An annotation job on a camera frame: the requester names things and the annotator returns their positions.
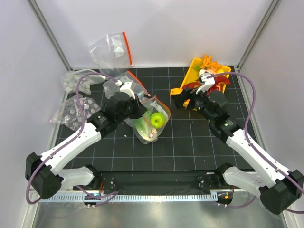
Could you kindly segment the toy green lettuce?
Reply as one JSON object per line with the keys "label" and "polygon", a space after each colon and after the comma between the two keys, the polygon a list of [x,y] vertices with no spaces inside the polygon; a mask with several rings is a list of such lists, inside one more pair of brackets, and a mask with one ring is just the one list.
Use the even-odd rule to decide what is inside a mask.
{"label": "toy green lettuce", "polygon": [[152,126],[151,115],[151,111],[146,111],[141,118],[132,119],[135,132],[144,143],[153,142],[157,139],[157,130]]}

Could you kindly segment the toy green apple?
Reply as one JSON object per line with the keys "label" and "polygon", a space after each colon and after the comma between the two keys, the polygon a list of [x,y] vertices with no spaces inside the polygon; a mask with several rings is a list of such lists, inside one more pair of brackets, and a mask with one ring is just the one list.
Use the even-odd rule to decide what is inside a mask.
{"label": "toy green apple", "polygon": [[150,117],[151,125],[155,129],[160,129],[166,123],[166,118],[162,113],[155,112]]}

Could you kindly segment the toy small orange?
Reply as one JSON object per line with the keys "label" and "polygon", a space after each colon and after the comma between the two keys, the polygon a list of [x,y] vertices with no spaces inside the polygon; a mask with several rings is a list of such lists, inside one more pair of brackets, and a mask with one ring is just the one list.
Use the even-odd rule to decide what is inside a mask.
{"label": "toy small orange", "polygon": [[171,91],[170,91],[170,96],[173,96],[173,95],[179,95],[181,94],[183,91],[183,89],[181,88],[173,88]]}

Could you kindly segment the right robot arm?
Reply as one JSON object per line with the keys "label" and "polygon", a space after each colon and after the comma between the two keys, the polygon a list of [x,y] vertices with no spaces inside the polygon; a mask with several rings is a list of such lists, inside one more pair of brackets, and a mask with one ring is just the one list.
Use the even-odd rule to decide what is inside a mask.
{"label": "right robot arm", "polygon": [[304,176],[290,171],[273,159],[228,113],[228,101],[222,92],[175,88],[170,97],[178,109],[188,100],[187,109],[196,109],[209,123],[210,131],[235,150],[256,171],[249,174],[228,163],[215,170],[214,183],[219,188],[239,187],[258,197],[264,207],[281,214],[303,193]]}

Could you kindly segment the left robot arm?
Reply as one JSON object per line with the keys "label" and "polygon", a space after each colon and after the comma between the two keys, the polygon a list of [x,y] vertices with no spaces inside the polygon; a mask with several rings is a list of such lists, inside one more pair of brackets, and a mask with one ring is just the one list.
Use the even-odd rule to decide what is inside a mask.
{"label": "left robot arm", "polygon": [[116,92],[101,110],[93,113],[79,130],[60,144],[41,155],[33,152],[27,156],[25,178],[28,187],[43,200],[60,189],[74,186],[96,190],[102,180],[92,165],[77,169],[65,169],[65,166],[83,150],[115,131],[121,122],[141,118],[146,110],[137,94]]}

